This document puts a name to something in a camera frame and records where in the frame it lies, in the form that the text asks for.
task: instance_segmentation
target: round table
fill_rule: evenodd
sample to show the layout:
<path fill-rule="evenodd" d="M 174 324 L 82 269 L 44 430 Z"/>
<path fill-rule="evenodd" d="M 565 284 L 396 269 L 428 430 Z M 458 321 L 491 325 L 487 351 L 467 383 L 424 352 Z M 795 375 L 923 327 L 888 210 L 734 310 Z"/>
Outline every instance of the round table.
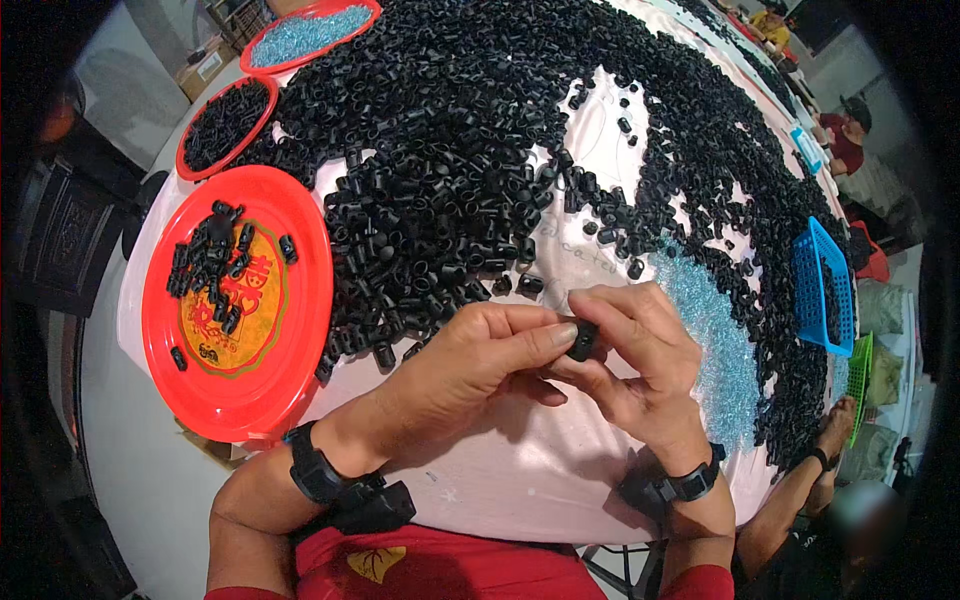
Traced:
<path fill-rule="evenodd" d="M 645 21 L 652 32 L 666 31 L 719 65 L 756 102 L 783 146 L 787 168 L 796 177 L 803 176 L 792 156 L 794 148 L 788 134 L 794 124 L 762 80 L 757 77 L 755 81 L 746 75 L 741 64 L 745 61 L 739 51 L 734 48 L 736 57 L 732 58 L 704 43 L 694 31 L 708 40 L 717 36 L 696 18 L 693 18 L 695 23 L 689 22 L 689 13 L 684 13 L 686 23 L 683 24 L 669 12 L 649 3 L 613 0 L 611 4 Z M 280 84 L 289 81 L 290 76 L 278 78 Z M 620 185 L 626 197 L 632 199 L 646 140 L 641 137 L 634 148 L 627 146 L 616 126 L 623 110 L 618 99 L 625 90 L 616 87 L 613 74 L 605 73 L 602 67 L 597 69 L 594 80 L 597 85 L 588 100 L 578 111 L 571 111 L 565 145 L 577 164 L 596 174 L 603 188 Z M 638 132 L 646 131 L 648 116 L 642 93 L 641 89 L 635 94 L 629 106 Z M 561 107 L 569 111 L 565 101 Z M 535 148 L 535 152 L 538 164 L 546 161 L 544 149 Z M 817 175 L 817 181 L 824 189 L 831 210 L 841 216 L 835 185 L 824 171 Z M 328 162 L 318 172 L 313 197 L 321 208 L 322 197 L 335 190 L 335 179 L 345 172 L 342 159 Z M 166 223 L 193 189 L 193 183 L 180 180 L 176 173 L 166 181 L 140 232 L 120 292 L 118 342 L 148 374 L 140 328 L 147 265 Z M 678 215 L 681 221 L 683 212 L 679 210 Z M 542 276 L 546 282 L 540 303 L 548 308 L 565 311 L 570 289 L 628 282 L 625 261 L 614 256 L 613 248 L 602 249 L 593 238 L 583 234 L 582 225 L 587 219 L 586 212 L 565 214 L 563 202 L 554 202 L 544 210 L 533 234 L 538 259 L 531 273 Z M 732 256 L 738 258 L 744 252 L 751 252 L 747 247 L 749 238 L 733 233 L 728 239 L 735 244 L 730 251 Z M 516 287 L 518 274 L 511 275 Z M 648 268 L 641 280 L 653 276 L 654 269 Z M 516 294 L 495 301 L 532 303 Z M 397 355 L 412 343 L 413 340 L 405 339 L 398 344 Z M 633 374 L 615 353 L 608 365 L 619 375 Z M 329 384 L 310 399 L 302 421 L 322 417 L 385 378 L 372 356 L 341 358 Z M 387 479 L 391 482 L 402 479 L 410 489 L 417 505 L 415 522 L 508 540 L 574 543 L 651 540 L 656 528 L 612 494 L 612 486 L 622 478 L 628 455 L 641 444 L 609 425 L 589 397 L 564 384 L 559 387 L 570 398 L 563 407 L 546 408 L 527 398 L 505 397 L 462 439 L 424 447 L 402 461 L 391 463 Z M 826 404 L 829 396 L 827 386 Z M 756 513 L 766 497 L 776 468 L 766 466 L 766 452 L 758 447 L 733 452 L 724 465 L 724 472 L 732 490 L 736 522 L 742 524 Z"/>

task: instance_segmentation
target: hand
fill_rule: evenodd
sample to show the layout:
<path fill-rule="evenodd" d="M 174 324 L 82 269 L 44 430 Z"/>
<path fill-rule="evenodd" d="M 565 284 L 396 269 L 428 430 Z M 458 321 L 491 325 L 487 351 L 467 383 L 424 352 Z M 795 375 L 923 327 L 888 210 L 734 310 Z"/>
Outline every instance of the hand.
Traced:
<path fill-rule="evenodd" d="M 594 358 L 578 363 L 567 356 L 549 371 L 592 397 L 610 423 L 647 443 L 669 474 L 686 475 L 709 463 L 700 407 L 690 398 L 700 347 L 657 284 L 598 285 L 571 291 L 567 301 L 641 377 L 618 379 Z"/>
<path fill-rule="evenodd" d="M 564 321 L 570 319 L 540 306 L 465 306 L 382 385 L 331 413 L 341 445 L 344 438 L 359 437 L 359 443 L 348 445 L 359 446 L 354 454 L 368 458 L 343 463 L 327 458 L 347 476 L 347 470 L 370 472 L 405 447 L 463 432 L 497 392 L 521 392 L 547 406 L 563 404 L 562 392 L 523 371 L 555 361 L 573 345 L 577 326 Z M 321 438 L 314 436 L 317 442 Z"/>

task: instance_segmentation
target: red bowl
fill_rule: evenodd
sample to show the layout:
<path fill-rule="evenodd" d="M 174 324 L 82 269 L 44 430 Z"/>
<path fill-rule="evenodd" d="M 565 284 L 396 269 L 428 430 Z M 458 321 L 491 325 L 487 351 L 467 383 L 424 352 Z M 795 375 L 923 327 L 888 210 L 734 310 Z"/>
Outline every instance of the red bowl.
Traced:
<path fill-rule="evenodd" d="M 236 147 L 233 148 L 233 150 L 229 151 L 226 156 L 214 162 L 209 167 L 203 169 L 202 171 L 194 171 L 193 169 L 188 167 L 186 165 L 186 162 L 183 161 L 183 154 L 185 153 L 184 146 L 186 144 L 186 136 L 193 129 L 193 124 L 196 123 L 200 115 L 204 114 L 204 111 L 206 110 L 206 107 L 209 105 L 210 102 L 223 96 L 231 89 L 234 89 L 235 87 L 240 87 L 240 85 L 245 84 L 247 82 L 251 82 L 251 81 L 258 81 L 266 85 L 267 92 L 270 94 L 270 99 L 267 101 L 267 107 L 266 109 L 264 109 L 263 114 L 260 115 L 260 118 L 257 119 L 256 123 L 253 124 L 253 128 L 250 130 L 249 133 L 247 133 L 246 136 L 244 136 L 242 140 L 240 140 L 240 143 L 237 144 Z M 250 146 L 250 143 L 256 138 L 256 135 L 260 133 L 260 131 L 263 129 L 263 126 L 267 124 L 267 121 L 270 120 L 271 115 L 274 114 L 274 108 L 276 108 L 276 101 L 277 99 L 279 99 L 279 97 L 280 97 L 280 90 L 276 86 L 276 81 L 274 81 L 274 78 L 256 76 L 256 75 L 251 75 L 249 77 L 239 79 L 233 82 L 232 84 L 228 85 L 227 87 L 218 91 L 216 95 L 210 98 L 210 100 L 207 101 L 207 104 L 205 104 L 204 107 L 201 108 L 200 111 L 193 116 L 193 119 L 190 121 L 190 125 L 188 125 L 186 127 L 186 130 L 183 132 L 183 137 L 180 138 L 180 145 L 177 148 L 177 175 L 179 175 L 180 178 L 183 180 L 199 181 L 199 180 L 205 180 L 210 176 L 219 173 L 232 160 L 240 156 L 240 153 L 244 151 L 244 148 L 246 148 L 247 146 Z"/>
<path fill-rule="evenodd" d="M 303 18 L 312 18 L 317 16 L 328 16 L 334 14 L 335 12 L 340 12 L 343 9 L 351 6 L 365 6 L 371 10 L 370 18 L 367 19 L 367 22 L 360 26 L 360 29 L 356 30 L 352 34 L 343 39 L 338 39 L 332 44 L 326 45 L 320 50 L 311 52 L 310 54 L 305 54 L 298 59 L 288 60 L 286 62 L 281 62 L 280 64 L 275 64 L 273 66 L 253 66 L 253 47 L 256 44 L 260 43 L 260 40 L 272 30 L 274 27 L 283 22 L 284 19 L 288 19 L 291 16 L 299 16 Z M 316 57 L 320 57 L 327 52 L 329 52 L 337 44 L 341 44 L 345 41 L 350 41 L 356 36 L 367 31 L 373 22 L 380 16 L 380 13 L 383 9 L 380 8 L 380 5 L 376 3 L 376 0 L 320 0 L 320 2 L 314 2 L 311 5 L 305 6 L 302 9 L 293 11 L 285 15 L 282 19 L 278 19 L 270 24 L 269 27 L 261 31 L 256 35 L 254 39 L 251 40 L 247 47 L 243 49 L 243 54 L 240 55 L 240 68 L 243 69 L 244 73 L 250 73 L 251 75 L 273 75 L 275 73 L 282 73 L 283 71 L 289 71 L 290 69 L 296 68 L 302 64 L 306 64 Z"/>
<path fill-rule="evenodd" d="M 214 200 L 244 204 L 235 234 L 253 223 L 251 264 L 221 291 L 240 306 L 236 330 L 212 321 L 206 290 L 182 299 L 164 290 L 174 247 L 210 214 Z M 289 233 L 299 255 L 287 266 L 277 247 Z M 167 406 L 197 434 L 218 442 L 278 440 L 297 424 L 319 385 L 314 370 L 326 342 L 333 265 L 326 226 L 310 193 L 263 165 L 229 169 L 198 187 L 174 213 L 147 268 L 143 348 Z M 187 361 L 177 370 L 170 350 Z"/>

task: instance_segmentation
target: cardboard box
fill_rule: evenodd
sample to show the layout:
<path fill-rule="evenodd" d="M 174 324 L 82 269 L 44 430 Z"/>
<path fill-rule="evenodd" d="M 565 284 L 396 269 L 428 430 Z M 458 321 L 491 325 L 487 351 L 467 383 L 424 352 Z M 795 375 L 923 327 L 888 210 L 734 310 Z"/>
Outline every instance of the cardboard box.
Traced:
<path fill-rule="evenodd" d="M 180 426 L 180 429 L 183 430 L 182 436 L 186 438 L 188 442 L 199 448 L 203 454 L 206 454 L 218 465 L 227 470 L 234 470 L 235 468 L 243 465 L 250 456 L 249 451 L 237 444 L 208 440 L 207 438 L 201 437 L 190 431 L 190 429 L 184 425 L 180 419 L 174 417 L 174 421 L 176 421 L 177 425 Z"/>
<path fill-rule="evenodd" d="M 314 2 L 316 0 L 267 0 L 267 6 L 276 16 L 285 16 Z"/>
<path fill-rule="evenodd" d="M 176 77 L 177 85 L 190 102 L 197 102 L 213 78 L 236 56 L 229 44 L 219 36 L 212 37 L 204 47 L 206 56 L 197 64 L 183 67 Z"/>

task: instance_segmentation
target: yellow emblem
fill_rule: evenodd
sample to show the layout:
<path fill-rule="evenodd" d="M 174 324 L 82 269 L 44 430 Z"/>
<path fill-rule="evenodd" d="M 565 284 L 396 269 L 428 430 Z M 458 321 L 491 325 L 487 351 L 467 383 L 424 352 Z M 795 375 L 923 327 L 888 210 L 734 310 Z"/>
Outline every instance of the yellow emblem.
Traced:
<path fill-rule="evenodd" d="M 234 237 L 247 221 L 238 221 Z M 286 264 L 278 254 L 276 236 L 256 221 L 256 235 L 250 247 L 250 264 L 238 279 L 225 276 L 220 292 L 231 306 L 240 307 L 240 324 L 226 335 L 213 321 L 213 305 L 207 301 L 204 288 L 200 294 L 188 292 L 180 300 L 180 331 L 186 340 L 186 351 L 201 368 L 215 375 L 230 378 L 254 369 L 276 343 L 280 322 L 287 307 Z"/>
<path fill-rule="evenodd" d="M 406 555 L 406 546 L 367 550 L 365 552 L 347 554 L 347 564 L 349 564 L 350 568 L 356 571 L 358 575 L 363 575 L 372 582 L 382 584 L 383 576 L 387 574 L 387 569 L 399 563 Z"/>

